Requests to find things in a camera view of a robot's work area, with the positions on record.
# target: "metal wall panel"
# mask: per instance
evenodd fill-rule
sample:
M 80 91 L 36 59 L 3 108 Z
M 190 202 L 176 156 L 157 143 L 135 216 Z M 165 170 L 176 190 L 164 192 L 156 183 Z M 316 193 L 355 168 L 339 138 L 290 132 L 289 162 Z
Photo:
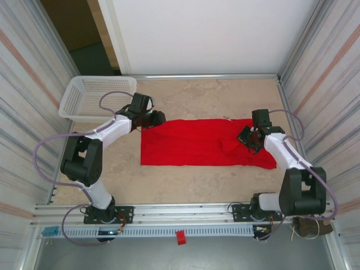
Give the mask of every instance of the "metal wall panel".
M 0 2 L 0 265 L 11 269 L 23 248 L 36 204 L 52 185 L 36 173 L 32 150 L 44 137 L 69 130 L 57 114 L 76 74 L 40 7 L 31 0 Z M 41 169 L 54 178 L 64 140 L 38 152 Z
M 341 238 L 359 267 L 360 1 L 332 1 L 311 31 L 300 57 L 282 75 L 285 95 L 304 122 L 308 160 L 324 167 L 336 192 Z

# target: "white wall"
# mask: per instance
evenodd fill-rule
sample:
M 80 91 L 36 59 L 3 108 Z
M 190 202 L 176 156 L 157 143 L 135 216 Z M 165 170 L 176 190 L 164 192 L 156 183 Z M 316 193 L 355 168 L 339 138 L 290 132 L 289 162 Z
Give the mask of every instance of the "white wall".
M 318 0 L 100 0 L 123 74 L 277 73 Z

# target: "basket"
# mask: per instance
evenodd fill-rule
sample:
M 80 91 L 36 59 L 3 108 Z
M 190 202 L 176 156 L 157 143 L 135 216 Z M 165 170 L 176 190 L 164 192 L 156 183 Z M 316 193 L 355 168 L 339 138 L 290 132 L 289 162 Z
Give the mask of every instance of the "basket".
M 66 87 L 58 114 L 75 122 L 108 121 L 112 114 L 99 107 L 99 100 L 111 91 L 124 91 L 133 95 L 136 92 L 136 80 L 123 76 L 76 76 Z M 114 93 L 105 97 L 102 105 L 118 111 L 131 103 L 131 100 L 126 94 Z

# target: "white robotic arm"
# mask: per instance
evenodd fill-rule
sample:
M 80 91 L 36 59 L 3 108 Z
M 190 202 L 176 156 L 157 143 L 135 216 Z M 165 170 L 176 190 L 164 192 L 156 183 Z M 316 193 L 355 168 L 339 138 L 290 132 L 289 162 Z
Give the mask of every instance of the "white robotic arm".
M 115 120 L 99 126 L 93 135 L 70 137 L 67 141 L 61 172 L 87 191 L 92 200 L 90 207 L 99 221 L 111 222 L 115 215 L 115 200 L 100 179 L 102 151 L 137 127 L 151 128 L 165 123 L 165 115 L 152 111 L 153 106 L 151 97 L 135 93 L 132 103 L 116 112 Z M 111 122 L 112 125 L 102 130 Z M 85 157 L 79 155 L 85 151 Z
M 266 109 L 255 110 L 253 127 L 245 127 L 238 140 L 257 154 L 267 150 L 285 172 L 280 193 L 258 193 L 251 202 L 253 211 L 283 212 L 285 215 L 322 214 L 326 207 L 326 189 L 304 167 L 310 167 L 324 181 L 322 168 L 313 168 L 293 148 L 280 127 L 273 127 Z

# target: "red cloth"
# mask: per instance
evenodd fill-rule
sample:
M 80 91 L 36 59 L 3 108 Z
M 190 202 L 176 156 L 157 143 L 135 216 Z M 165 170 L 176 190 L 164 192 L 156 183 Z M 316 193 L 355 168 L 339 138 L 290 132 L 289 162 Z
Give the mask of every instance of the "red cloth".
M 276 168 L 265 149 L 257 155 L 237 140 L 251 119 L 174 120 L 141 133 L 141 165 L 248 165 Z

